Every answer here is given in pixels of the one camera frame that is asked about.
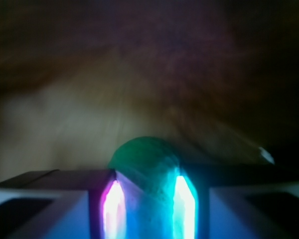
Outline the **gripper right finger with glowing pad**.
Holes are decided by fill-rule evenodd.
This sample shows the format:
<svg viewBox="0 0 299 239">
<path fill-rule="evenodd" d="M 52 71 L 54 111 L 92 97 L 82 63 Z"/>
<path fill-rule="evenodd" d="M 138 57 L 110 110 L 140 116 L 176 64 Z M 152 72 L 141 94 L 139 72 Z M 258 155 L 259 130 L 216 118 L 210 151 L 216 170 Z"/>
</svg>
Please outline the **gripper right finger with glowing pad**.
<svg viewBox="0 0 299 239">
<path fill-rule="evenodd" d="M 299 174 L 274 165 L 180 167 L 176 239 L 299 239 Z"/>
</svg>

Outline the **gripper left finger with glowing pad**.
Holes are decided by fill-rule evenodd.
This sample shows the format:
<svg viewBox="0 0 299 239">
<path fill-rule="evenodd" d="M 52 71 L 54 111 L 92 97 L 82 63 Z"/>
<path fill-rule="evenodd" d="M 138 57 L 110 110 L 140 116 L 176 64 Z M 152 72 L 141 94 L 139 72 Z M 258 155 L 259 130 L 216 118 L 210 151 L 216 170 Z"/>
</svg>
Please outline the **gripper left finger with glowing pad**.
<svg viewBox="0 0 299 239">
<path fill-rule="evenodd" d="M 31 171 L 0 182 L 0 239 L 124 239 L 114 170 Z"/>
</svg>

